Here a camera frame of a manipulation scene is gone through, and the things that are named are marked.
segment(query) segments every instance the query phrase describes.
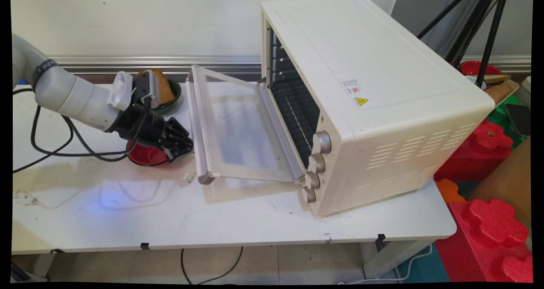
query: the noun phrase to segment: floor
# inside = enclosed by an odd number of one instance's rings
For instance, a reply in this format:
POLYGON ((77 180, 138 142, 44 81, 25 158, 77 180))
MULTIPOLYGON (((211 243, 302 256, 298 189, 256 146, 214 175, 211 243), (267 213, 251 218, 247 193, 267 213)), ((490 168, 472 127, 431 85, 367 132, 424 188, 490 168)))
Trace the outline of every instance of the floor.
MULTIPOLYGON (((227 272, 240 248, 186 249, 185 270, 192 283, 227 272)), ((49 281, 187 284, 180 250, 56 254, 49 281)), ((15 258, 15 262, 24 258, 15 258)), ((247 246, 235 269, 209 284, 330 285, 364 279, 359 243, 247 246)), ((384 276, 395 278, 394 272, 384 276)))

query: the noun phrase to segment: black tripod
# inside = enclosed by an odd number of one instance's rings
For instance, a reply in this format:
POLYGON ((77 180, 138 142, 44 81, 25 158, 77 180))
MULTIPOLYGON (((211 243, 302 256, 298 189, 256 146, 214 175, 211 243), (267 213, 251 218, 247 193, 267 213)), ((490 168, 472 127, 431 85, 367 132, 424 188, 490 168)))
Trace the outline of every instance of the black tripod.
MULTIPOLYGON (((478 71, 478 77, 476 78, 476 86, 481 87, 484 80, 484 74, 487 69, 487 63, 491 56, 491 49, 493 49, 493 43, 495 42, 495 36, 497 35, 497 30, 499 28, 499 22, 501 21, 501 16, 503 14, 504 5, 507 0, 496 0, 497 9, 495 10, 495 16, 493 16, 493 22, 491 23, 491 29, 489 30, 489 35, 487 36, 487 43, 485 44, 484 55, 482 57, 482 65, 478 71)), ((453 0, 448 6, 444 8, 436 18, 433 19, 416 37, 421 39, 432 29, 440 20, 444 18, 448 12, 451 11, 461 0, 453 0)), ((461 58, 465 54, 465 51, 470 44, 470 41, 484 22, 484 19, 487 17, 487 14, 491 11, 492 6, 495 3, 491 4, 491 0, 478 0, 476 7, 472 14, 470 14, 467 23, 461 30, 459 37, 455 40, 453 47, 445 56, 445 60, 449 62, 452 66, 459 66, 461 58)))

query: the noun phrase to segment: red bowl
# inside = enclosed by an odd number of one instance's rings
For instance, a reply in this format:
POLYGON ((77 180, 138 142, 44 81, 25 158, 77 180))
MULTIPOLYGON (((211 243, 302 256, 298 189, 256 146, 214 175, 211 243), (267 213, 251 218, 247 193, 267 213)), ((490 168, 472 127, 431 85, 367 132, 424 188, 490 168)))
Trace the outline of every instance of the red bowl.
MULTIPOLYGON (((131 142, 127 142, 127 148, 131 146, 131 142)), ((136 144, 128 159, 140 166, 157 166, 167 162, 167 154, 156 147, 146 147, 136 144)))
MULTIPOLYGON (((477 76, 478 72, 480 72, 481 65, 482 65, 481 61, 476 61, 476 60, 466 61, 463 64, 461 64, 461 72, 465 76, 477 76)), ((487 65, 485 74, 497 75, 497 74, 503 74, 503 73, 501 72, 501 70, 498 70, 497 68, 491 65, 487 65)))

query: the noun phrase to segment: white table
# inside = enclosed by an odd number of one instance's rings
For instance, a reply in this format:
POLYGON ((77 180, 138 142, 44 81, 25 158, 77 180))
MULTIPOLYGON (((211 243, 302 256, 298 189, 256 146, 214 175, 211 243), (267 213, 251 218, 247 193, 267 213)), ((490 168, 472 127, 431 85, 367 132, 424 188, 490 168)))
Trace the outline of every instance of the white table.
MULTIPOLYGON (((30 144, 36 103, 13 98, 13 168, 43 156, 30 144)), ((187 104, 173 116, 190 131, 187 104)), ((97 152, 120 151, 116 133, 75 123, 97 152)), ((42 109, 37 143, 53 151, 68 139, 60 115, 42 109)), ((65 152, 84 152, 75 139, 65 152)), ((140 167, 128 159, 49 157, 13 175, 12 254, 373 242, 389 243, 365 272, 381 275, 435 239, 456 231, 433 181, 420 190, 350 211, 313 217, 300 187, 264 181, 216 179, 202 186, 194 155, 168 167, 140 167)))

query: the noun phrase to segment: wall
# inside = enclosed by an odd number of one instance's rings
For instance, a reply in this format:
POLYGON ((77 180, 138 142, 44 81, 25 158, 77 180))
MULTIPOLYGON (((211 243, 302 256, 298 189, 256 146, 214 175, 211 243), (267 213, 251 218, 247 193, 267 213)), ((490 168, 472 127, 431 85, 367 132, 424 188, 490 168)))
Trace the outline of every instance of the wall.
MULTIPOLYGON (((495 8, 472 39, 466 55, 482 55, 495 8)), ((495 43, 492 56, 503 55, 531 55, 531 43, 533 38, 533 0, 507 0, 495 43)))
POLYGON ((11 30, 51 56, 260 55, 263 1, 11 0, 11 30))

